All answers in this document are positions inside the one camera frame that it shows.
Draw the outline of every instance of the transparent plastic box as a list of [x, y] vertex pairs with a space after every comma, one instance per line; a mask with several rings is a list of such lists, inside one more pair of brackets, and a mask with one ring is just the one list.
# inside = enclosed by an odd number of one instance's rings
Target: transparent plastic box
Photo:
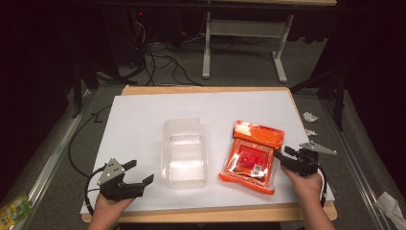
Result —
[[198, 118], [165, 121], [161, 168], [162, 177], [170, 188], [206, 186], [204, 130]]

